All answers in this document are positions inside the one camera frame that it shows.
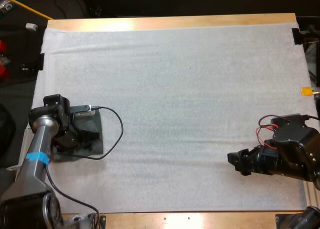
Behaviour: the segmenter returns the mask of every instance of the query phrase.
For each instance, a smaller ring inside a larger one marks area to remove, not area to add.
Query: white foam sheet
[[[124,124],[105,159],[51,163],[57,186],[104,213],[303,209],[301,181],[242,176],[227,160],[258,144],[260,117],[316,115],[313,98],[300,93],[310,80],[303,48],[294,45],[297,26],[48,28],[33,107],[59,93],[71,105],[113,108]],[[106,151],[120,124],[109,111],[101,116]],[[91,211],[58,197],[64,213]]]

